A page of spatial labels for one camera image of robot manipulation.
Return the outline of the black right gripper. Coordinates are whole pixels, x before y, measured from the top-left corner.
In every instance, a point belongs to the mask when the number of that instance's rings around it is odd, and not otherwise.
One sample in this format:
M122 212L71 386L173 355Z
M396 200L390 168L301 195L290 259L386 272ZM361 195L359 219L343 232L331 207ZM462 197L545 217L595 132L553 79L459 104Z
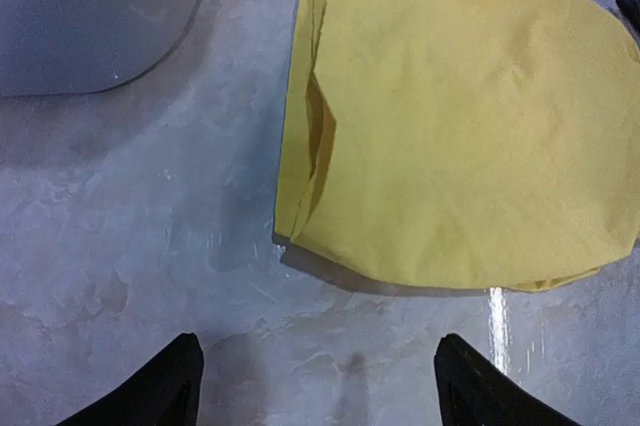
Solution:
M633 30L640 34L640 0L616 0L616 5Z

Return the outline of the yellow garment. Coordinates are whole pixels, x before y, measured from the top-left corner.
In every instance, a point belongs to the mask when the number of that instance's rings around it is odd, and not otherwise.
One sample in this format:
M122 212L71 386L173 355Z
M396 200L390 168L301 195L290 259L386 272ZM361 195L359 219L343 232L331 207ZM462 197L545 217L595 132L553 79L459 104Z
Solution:
M299 0L274 231L369 278L548 290L639 238L639 47L592 0Z

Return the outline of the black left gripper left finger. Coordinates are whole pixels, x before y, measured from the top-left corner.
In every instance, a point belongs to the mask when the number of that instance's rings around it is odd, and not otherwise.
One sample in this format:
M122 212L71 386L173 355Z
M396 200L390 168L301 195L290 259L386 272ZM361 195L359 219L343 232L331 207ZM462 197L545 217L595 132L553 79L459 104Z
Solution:
M64 425L194 425L204 355L182 333L115 390L62 421Z

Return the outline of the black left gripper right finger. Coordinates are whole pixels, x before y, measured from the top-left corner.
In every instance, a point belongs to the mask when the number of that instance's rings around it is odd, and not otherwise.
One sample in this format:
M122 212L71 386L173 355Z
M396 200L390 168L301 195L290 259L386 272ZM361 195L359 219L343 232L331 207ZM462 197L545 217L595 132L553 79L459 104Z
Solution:
M521 389L457 334L440 340L434 369L444 426L578 425Z

